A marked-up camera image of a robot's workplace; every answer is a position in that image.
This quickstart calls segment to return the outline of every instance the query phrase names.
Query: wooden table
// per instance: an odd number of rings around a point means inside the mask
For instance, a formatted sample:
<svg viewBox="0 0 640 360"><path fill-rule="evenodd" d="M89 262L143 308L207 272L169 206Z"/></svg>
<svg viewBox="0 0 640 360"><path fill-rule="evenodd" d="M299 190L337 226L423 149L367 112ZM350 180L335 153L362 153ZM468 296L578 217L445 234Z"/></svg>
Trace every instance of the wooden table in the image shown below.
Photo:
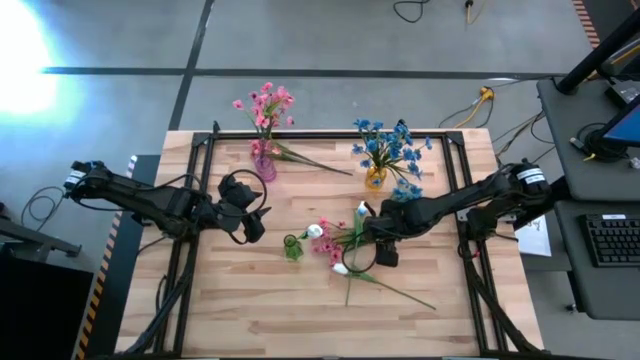
<svg viewBox="0 0 640 360"><path fill-rule="evenodd" d="M185 172L193 132L169 132L165 139L156 183ZM464 130L473 180L496 169L489 133ZM362 156L352 155L353 140L291 140L290 148L329 166L346 170L344 176L292 163L277 163L278 178L268 184L263 223L267 232L256 244L236 245L219 230L202 232L185 334L185 357L294 357L294 356L441 356L477 355L469 296L453 216L428 234L398 244L397 268L375 266L370 274L406 291L437 310L431 310L394 292L353 281L345 307L347 279L333 273L324 254L313 254L304 243L298 263L283 256L282 239L300 234L320 216L351 223L361 200L379 209L393 181L384 191L365 189ZM434 143L420 161L424 195L449 192L442 144ZM209 192L217 199L223 175L252 169L247 141L217 141ZM254 190L257 180L238 176ZM462 176L458 175L462 186ZM512 235L507 225L498 232ZM142 245L159 237L145 230ZM517 243L501 238L487 242L502 307L531 343L542 348L529 288ZM125 349L148 325L155 313L158 282L167 269L171 242L145 250L137 260L117 348ZM490 315L483 307L489 344L495 348ZM167 344L173 339L170 324Z"/></svg>

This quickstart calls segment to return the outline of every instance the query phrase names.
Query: paper sheet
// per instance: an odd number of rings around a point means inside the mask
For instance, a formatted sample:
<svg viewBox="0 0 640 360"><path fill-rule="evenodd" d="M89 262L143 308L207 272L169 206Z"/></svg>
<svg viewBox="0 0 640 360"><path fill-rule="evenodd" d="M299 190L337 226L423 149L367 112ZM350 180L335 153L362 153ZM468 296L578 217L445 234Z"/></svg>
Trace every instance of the paper sheet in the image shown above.
<svg viewBox="0 0 640 360"><path fill-rule="evenodd" d="M516 231L521 254L551 256L547 220L544 215Z"/></svg>

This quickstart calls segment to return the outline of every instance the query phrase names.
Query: black keyboard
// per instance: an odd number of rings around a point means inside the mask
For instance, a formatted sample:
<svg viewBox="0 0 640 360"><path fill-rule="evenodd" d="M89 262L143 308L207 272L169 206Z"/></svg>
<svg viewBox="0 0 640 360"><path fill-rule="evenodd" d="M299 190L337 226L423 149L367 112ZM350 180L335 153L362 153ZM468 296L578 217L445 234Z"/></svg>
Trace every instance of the black keyboard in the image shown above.
<svg viewBox="0 0 640 360"><path fill-rule="evenodd" d="M640 267L640 216L578 218L595 267Z"/></svg>

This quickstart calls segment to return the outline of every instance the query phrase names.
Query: gray floor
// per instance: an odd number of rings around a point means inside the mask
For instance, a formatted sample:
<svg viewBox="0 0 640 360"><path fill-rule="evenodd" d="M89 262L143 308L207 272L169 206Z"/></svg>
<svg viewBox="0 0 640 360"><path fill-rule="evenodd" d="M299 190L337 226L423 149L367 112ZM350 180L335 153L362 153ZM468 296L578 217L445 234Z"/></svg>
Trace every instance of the gray floor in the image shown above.
<svg viewBox="0 0 640 360"><path fill-rule="evenodd" d="M10 48L0 64L7 58L10 64L21 64L32 53L31 47L44 47L46 64L51 66L160 68L186 66L204 0L26 3L40 39L30 38ZM424 18L410 25L396 17L391 1L217 0L198 67L553 73L568 71L590 50L570 0L490 0L471 27L464 25L461 4L433 0L425 6ZM417 14L411 6L401 11L408 17ZM33 24L20 21L15 26ZM15 33L30 32L16 28ZM11 101L0 101L0 179L4 183L0 201L14 217L38 188L61 186L74 160L103 160L122 173L131 155L159 153L181 81L177 76L40 75L30 79L34 85L21 92L15 86L25 88L24 82L0 83L0 94L12 96ZM213 120L224 129L248 128L231 102L266 80L287 86L296 96L292 115L301 129L345 128L355 117L388 124L404 118L412 127L435 127L446 115L468 106L480 86L501 83L196 77L180 129L209 129ZM31 113L23 106L16 113L12 106L20 100L29 105L38 100L36 94L47 95L35 91L42 89L42 81L48 89L55 86L48 94L54 96L44 101L53 105ZM25 94L30 96L26 102L18 98ZM477 121L487 111L488 107L481 110ZM534 82L499 88L487 127L497 138L538 111ZM544 120L537 124L536 133L550 139ZM496 148L508 138L497 141ZM525 133L502 159L532 160L550 147ZM554 151L539 164L551 179L562 174ZM76 260L53 255L50 261L97 270L111 219L111 214L64 203L43 231L83 244L84 251ZM572 299L566 276L531 273L528 278L548 349L560 354L638 358L633 340L640 335L640 324L568 315L563 306Z"/></svg>

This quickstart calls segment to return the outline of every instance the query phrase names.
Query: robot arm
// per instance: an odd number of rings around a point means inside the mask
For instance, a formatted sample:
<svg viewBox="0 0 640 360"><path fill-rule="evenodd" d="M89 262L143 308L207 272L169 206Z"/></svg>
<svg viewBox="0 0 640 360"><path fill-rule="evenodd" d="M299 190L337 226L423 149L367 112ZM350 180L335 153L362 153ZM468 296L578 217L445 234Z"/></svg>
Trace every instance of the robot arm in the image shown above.
<svg viewBox="0 0 640 360"><path fill-rule="evenodd" d="M262 194L237 182L233 175L222 179L218 185L221 199L212 203L211 196L201 191L168 184L154 187L114 174L100 161L76 161L71 168L73 171L64 183L65 197L81 205L83 199L107 200L124 211L132 211L134 220L139 223L153 221L173 239L189 239L203 229L219 228L235 242L244 244L258 241L264 234L260 219L270 208L248 213L247 206ZM244 243L232 234L240 223L244 225Z"/></svg>
<svg viewBox="0 0 640 360"><path fill-rule="evenodd" d="M378 264L397 266L395 241L427 233L446 215L471 208L467 212L466 237L482 241L495 231L502 215L538 205L550 192L540 168L523 160L522 164L507 165L484 180L438 198L405 203L385 200L380 216L365 219L364 236L376 243ZM489 200L486 206L476 207Z"/></svg>

